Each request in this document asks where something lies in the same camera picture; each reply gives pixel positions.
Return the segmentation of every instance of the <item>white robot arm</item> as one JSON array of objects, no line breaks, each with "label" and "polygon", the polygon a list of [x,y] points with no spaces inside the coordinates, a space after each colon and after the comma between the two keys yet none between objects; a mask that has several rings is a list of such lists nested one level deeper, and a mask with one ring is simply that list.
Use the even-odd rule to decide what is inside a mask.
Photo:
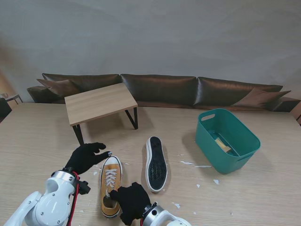
[{"label": "white robot arm", "polygon": [[161,206],[158,206],[156,202],[148,208],[142,218],[143,226],[165,225],[164,223],[167,221],[170,221],[167,226],[191,226],[186,220],[178,218],[167,210],[164,210]]},{"label": "white robot arm", "polygon": [[71,209],[69,197],[79,182],[72,173],[56,171],[45,182],[44,195],[40,192],[29,195],[4,226],[21,226],[24,220],[28,226],[64,225]]},{"label": "white robot arm", "polygon": [[[45,182],[45,187],[43,195],[40,192],[29,195],[4,226],[21,226],[24,220],[28,226],[63,226],[73,214],[70,213],[70,195],[75,193],[76,200],[78,193],[87,194],[90,191],[86,181],[81,182],[76,175],[63,170],[54,172]],[[156,202],[145,209],[142,225],[160,226],[167,221],[170,221],[167,226],[191,226]]]}]

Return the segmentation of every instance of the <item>green plastic basket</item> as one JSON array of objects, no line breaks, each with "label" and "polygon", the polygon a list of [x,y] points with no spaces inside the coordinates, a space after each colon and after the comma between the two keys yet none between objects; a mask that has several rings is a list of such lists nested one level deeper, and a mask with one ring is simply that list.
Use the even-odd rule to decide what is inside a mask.
[{"label": "green plastic basket", "polygon": [[[225,152],[215,141],[229,147]],[[213,167],[222,174],[243,167],[260,148],[260,140],[234,114],[214,109],[198,117],[196,143]]]}]

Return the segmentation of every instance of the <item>shoe sole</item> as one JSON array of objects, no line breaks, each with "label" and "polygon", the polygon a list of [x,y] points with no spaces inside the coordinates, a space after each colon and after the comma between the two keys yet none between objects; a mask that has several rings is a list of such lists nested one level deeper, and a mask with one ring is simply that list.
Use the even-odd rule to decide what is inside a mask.
[{"label": "shoe sole", "polygon": [[[162,190],[162,188],[164,187],[165,183],[166,183],[166,180],[167,180],[167,166],[166,166],[166,161],[165,161],[165,157],[164,157],[164,153],[163,153],[163,147],[162,147],[162,142],[160,140],[160,138],[158,138],[160,140],[160,143],[161,143],[161,152],[160,153],[157,153],[158,151],[154,152],[151,148],[151,138],[150,137],[147,142],[146,142],[146,170],[145,170],[145,178],[146,178],[146,184],[147,184],[147,187],[152,191],[152,192],[159,192]],[[150,183],[150,179],[149,179],[149,169],[150,169],[150,164],[152,163],[152,161],[154,161],[153,157],[155,157],[156,159],[160,158],[160,160],[164,163],[165,165],[165,168],[166,168],[166,175],[165,175],[165,180],[164,180],[164,183],[163,185],[161,186],[160,189],[154,189],[152,186],[151,186],[151,183]]]},{"label": "shoe sole", "polygon": [[[119,160],[119,158],[118,158],[117,156],[111,156],[110,158],[116,158],[116,159],[117,159],[118,164],[120,165],[121,179],[122,179],[123,172],[122,172],[122,164],[121,164],[121,161]],[[100,174],[100,188],[102,187],[103,167],[104,167],[105,163],[107,162],[107,160],[103,163],[103,166],[102,166],[102,172],[101,172],[101,174]],[[119,212],[120,212],[120,206],[119,206],[119,210],[117,211],[117,213],[115,213],[114,215],[111,215],[111,216],[106,215],[106,214],[102,211],[103,215],[104,215],[106,218],[114,218],[114,217],[116,217],[116,216],[119,214]]]}]

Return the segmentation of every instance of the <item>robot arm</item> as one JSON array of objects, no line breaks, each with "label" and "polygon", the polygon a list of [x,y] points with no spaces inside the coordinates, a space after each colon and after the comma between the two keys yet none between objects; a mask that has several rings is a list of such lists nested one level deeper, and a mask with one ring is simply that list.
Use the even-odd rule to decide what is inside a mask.
[{"label": "robot arm", "polygon": [[81,193],[89,192],[88,186],[72,173],[56,171],[45,182],[44,195],[40,192],[29,195],[5,226],[21,226],[24,220],[28,226],[62,226],[68,219],[71,209],[69,197],[74,194],[77,184],[81,184]]},{"label": "robot arm", "polygon": [[[79,181],[78,174],[86,172],[94,164],[111,156],[112,152],[96,155],[100,152],[99,149],[105,148],[102,143],[78,147],[65,168],[54,172],[45,182],[44,195],[39,192],[29,195],[4,226],[21,226],[24,220],[28,226],[62,226],[68,220],[70,226],[77,195],[90,191],[86,181]],[[74,198],[71,205],[69,197],[72,194]]]},{"label": "robot arm", "polygon": [[155,202],[142,217],[143,226],[160,226],[164,225],[167,221],[170,223],[167,226],[191,226],[186,220],[172,215]]},{"label": "robot arm", "polygon": [[191,226],[186,220],[178,218],[155,202],[153,205],[144,188],[137,182],[130,187],[120,187],[118,191],[111,191],[112,200],[119,202],[122,209],[121,220],[130,226],[134,219],[141,219],[141,226]]},{"label": "robot arm", "polygon": [[4,224],[4,226],[21,226],[25,216],[35,207],[41,197],[42,194],[40,192],[34,192],[29,195]]}]

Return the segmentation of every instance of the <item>yellow sneaker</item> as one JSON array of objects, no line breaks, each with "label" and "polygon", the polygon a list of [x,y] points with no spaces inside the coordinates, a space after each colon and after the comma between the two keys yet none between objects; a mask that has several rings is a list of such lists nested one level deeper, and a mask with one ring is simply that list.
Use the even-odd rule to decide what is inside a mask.
[{"label": "yellow sneaker", "polygon": [[100,198],[102,212],[107,218],[113,218],[118,215],[120,205],[118,202],[111,200],[110,192],[120,188],[122,178],[122,165],[116,156],[109,157],[103,164],[100,174]]}]

